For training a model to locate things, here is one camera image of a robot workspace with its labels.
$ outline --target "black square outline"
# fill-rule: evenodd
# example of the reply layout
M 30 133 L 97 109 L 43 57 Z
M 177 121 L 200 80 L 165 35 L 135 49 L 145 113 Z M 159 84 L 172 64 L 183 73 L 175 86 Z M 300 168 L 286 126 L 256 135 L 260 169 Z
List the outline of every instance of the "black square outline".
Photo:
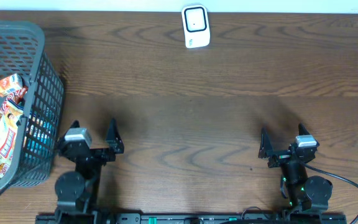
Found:
M 190 31 L 189 28 L 187 28 L 187 16 L 186 16 L 186 11 L 189 10 L 189 9 L 202 9 L 202 10 L 203 10 L 204 24 L 205 24 L 204 29 Z M 199 6 L 198 6 L 198 7 L 187 8 L 187 9 L 185 9 L 185 11 L 183 12 L 183 15 L 185 16 L 186 30 L 187 30 L 188 32 L 200 32 L 200 31 L 206 30 L 205 10 L 204 10 L 203 7 L 199 7 Z

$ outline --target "plastic basket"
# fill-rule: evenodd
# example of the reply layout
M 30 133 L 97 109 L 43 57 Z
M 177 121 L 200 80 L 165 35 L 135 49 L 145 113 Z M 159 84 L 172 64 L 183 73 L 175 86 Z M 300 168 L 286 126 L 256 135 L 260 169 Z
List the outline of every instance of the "plastic basket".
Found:
M 11 166 L 0 179 L 0 189 L 41 162 L 39 169 L 26 174 L 13 186 L 35 186 L 49 177 L 64 89 L 44 52 L 44 45 L 45 36 L 39 26 L 0 21 L 0 79 L 17 73 L 29 87 Z

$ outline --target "cable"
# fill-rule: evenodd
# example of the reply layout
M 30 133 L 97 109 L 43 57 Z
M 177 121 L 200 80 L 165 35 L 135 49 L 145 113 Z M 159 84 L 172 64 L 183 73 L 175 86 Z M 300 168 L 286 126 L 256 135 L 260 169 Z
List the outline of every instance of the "cable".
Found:
M 264 214 L 264 216 L 269 220 L 270 218 L 262 211 L 262 209 L 260 209 L 258 206 L 251 206 L 251 207 L 248 207 L 247 209 L 245 209 L 243 212 L 242 212 L 242 214 L 241 214 L 241 219 L 243 220 L 245 217 L 244 217 L 244 215 L 248 212 L 248 210 L 250 210 L 250 209 L 253 209 L 253 208 L 257 208 L 257 209 L 259 209 L 261 212 L 262 212 L 262 214 Z
M 351 181 L 351 180 L 349 180 L 349 179 L 346 179 L 346 178 L 344 178 L 344 177 L 341 177 L 340 175 L 332 174 L 332 173 L 330 173 L 330 172 L 326 172 L 326 171 L 323 171 L 323 170 L 321 170 L 321 169 L 317 169 L 317 168 L 314 168 L 314 167 L 312 167 L 312 166 L 309 166 L 309 165 L 305 164 L 303 161 L 301 161 L 301 160 L 298 158 L 298 156 L 296 155 L 296 153 L 294 153 L 293 155 L 295 155 L 295 158 L 298 160 L 298 162 L 299 162 L 301 165 L 303 165 L 303 166 L 305 166 L 305 167 L 307 167 L 307 168 L 309 168 L 309 169 L 311 169 L 311 170 L 313 170 L 313 171 L 319 172 L 319 173 L 321 173 L 321 174 L 325 174 L 325 175 L 328 175 L 328 176 L 331 176 L 331 177 L 335 177 L 335 178 L 337 178 L 337 179 L 339 179 L 339 180 L 345 181 L 346 183 L 351 184 L 351 185 L 353 185 L 353 186 L 355 186 L 355 187 L 358 188 L 358 184 L 357 184 L 357 183 L 355 183 L 355 182 L 353 182 L 353 181 Z M 355 224 L 357 221 L 358 221 L 358 214 L 357 214 L 357 216 L 353 219 L 353 221 L 352 221 L 350 224 Z
M 44 159 L 40 164 L 36 165 L 35 167 L 33 167 L 32 169 L 28 170 L 27 172 L 24 172 L 23 174 L 19 175 L 18 178 L 16 178 L 16 180 L 13 180 L 11 182 L 9 182 L 8 184 L 6 184 L 1 190 L 0 190 L 0 196 L 7 190 L 9 189 L 12 185 L 16 184 L 18 181 L 21 180 L 21 178 L 23 178 L 24 176 L 30 174 L 31 172 L 37 170 L 38 168 L 40 168 L 42 165 L 44 165 L 46 162 L 48 162 L 50 159 L 50 157 Z

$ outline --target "white background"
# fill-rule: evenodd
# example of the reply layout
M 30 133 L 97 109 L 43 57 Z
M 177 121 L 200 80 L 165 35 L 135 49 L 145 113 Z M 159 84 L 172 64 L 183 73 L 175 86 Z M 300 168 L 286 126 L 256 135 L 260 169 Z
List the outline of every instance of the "white background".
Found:
M 200 3 L 209 12 L 358 13 L 358 0 L 0 0 L 7 10 L 180 12 Z

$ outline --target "wood grain surface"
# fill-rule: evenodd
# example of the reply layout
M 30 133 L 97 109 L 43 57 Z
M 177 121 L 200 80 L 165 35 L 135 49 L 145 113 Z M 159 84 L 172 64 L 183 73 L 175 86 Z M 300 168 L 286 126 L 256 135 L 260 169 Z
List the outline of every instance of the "wood grain surface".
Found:
M 286 147 L 303 122 L 321 146 L 312 166 L 358 183 L 358 15 L 209 14 L 211 43 L 186 49 L 180 13 L 0 11 L 45 32 L 65 80 L 60 133 L 74 119 L 103 146 L 116 118 L 125 154 L 103 168 L 99 205 L 145 213 L 278 209 L 280 169 L 257 158 L 260 129 Z M 0 223 L 56 207 L 46 183 L 9 189 Z M 358 190 L 333 182 L 329 211 L 358 213 Z

